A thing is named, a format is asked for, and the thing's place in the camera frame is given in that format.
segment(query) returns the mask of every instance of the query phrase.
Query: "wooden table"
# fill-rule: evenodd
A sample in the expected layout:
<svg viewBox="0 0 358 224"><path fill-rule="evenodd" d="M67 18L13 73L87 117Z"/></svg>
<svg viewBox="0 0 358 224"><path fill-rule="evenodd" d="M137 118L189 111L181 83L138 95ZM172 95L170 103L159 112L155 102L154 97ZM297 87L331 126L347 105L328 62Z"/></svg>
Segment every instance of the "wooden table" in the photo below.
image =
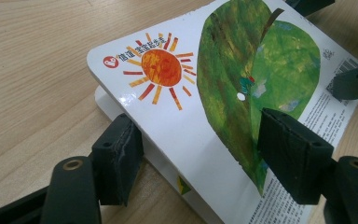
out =
<svg viewBox="0 0 358 224"><path fill-rule="evenodd" d="M49 183L54 165L88 155L109 120L94 101L88 51L211 0L0 0L0 207ZM358 58L358 0L309 19ZM358 107L337 149L358 156ZM312 223L323 221L321 206ZM202 223L148 163L128 207L103 223Z"/></svg>

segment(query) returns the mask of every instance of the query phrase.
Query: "wooden surface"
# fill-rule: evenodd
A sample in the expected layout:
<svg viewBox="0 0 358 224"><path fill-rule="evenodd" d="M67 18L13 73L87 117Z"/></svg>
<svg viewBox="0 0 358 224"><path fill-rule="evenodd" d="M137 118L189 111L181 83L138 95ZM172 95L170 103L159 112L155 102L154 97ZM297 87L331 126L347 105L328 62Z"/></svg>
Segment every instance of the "wooden surface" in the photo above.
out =
<svg viewBox="0 0 358 224"><path fill-rule="evenodd" d="M0 0L0 207L45 187L54 165L88 155L109 120L94 102L88 51L210 0ZM358 0L309 19L358 58ZM358 107L337 149L358 156ZM311 223L323 222L321 206ZM202 223L146 161L129 206L103 223Z"/></svg>

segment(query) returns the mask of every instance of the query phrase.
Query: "orange sun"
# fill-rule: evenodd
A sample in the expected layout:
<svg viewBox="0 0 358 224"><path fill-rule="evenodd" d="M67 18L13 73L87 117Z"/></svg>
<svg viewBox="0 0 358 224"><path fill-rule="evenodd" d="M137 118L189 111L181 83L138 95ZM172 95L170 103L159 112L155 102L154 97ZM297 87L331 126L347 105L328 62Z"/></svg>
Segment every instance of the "orange sun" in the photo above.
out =
<svg viewBox="0 0 358 224"><path fill-rule="evenodd" d="M127 60L127 62L134 65L142 67L143 71L124 71L124 75L134 75L134 76L144 76L130 83L131 87L139 86L143 83L150 82L144 93L138 97L139 100L143 100L152 90L156 87L155 96L153 98L153 105L156 105L158 98L161 94L163 87L168 87L171 93L173 100L176 103L176 106L179 110L182 110L182 106L179 102L179 99L176 96L174 87L176 87L182 77L185 78L189 83L195 84L196 82L188 75L196 76L194 73L193 67L185 65L184 63L190 63L191 59L189 57L193 56L193 52L184 53L184 54L172 54L175 52L178 38L172 40L172 34L168 34L168 39L166 42L162 41L152 41L150 35L146 33L146 38L148 43L156 44L155 46L151 45L153 48L146 50L145 52L140 53L139 50L135 50L131 47L127 47L134 55L139 57L141 61L135 61L133 59ZM163 39L163 34L158 34L159 40ZM144 46L141 41L135 41L140 47ZM182 90L188 95L191 96L191 92L183 85Z"/></svg>

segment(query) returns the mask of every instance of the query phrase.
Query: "children's book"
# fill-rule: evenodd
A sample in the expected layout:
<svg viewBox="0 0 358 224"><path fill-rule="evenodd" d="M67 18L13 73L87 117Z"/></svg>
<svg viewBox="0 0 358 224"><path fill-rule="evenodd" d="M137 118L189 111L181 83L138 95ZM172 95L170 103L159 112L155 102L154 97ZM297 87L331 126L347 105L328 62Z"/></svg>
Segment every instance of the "children's book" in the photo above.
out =
<svg viewBox="0 0 358 224"><path fill-rule="evenodd" d="M293 201L257 151L260 110L280 110L336 147L358 103L331 94L334 76L358 60L283 1L216 0L87 61L97 97L131 117L156 152L149 160L167 162L211 222L306 223L311 207Z"/></svg>

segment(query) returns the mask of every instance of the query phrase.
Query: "red logo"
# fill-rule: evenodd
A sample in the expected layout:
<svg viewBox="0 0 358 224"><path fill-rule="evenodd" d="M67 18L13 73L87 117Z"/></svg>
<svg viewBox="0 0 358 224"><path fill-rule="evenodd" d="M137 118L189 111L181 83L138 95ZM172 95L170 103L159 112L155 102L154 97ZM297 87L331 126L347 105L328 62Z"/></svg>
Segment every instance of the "red logo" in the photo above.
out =
<svg viewBox="0 0 358 224"><path fill-rule="evenodd" d="M115 57L107 56L103 59L103 64L108 68L117 68L118 60Z"/></svg>

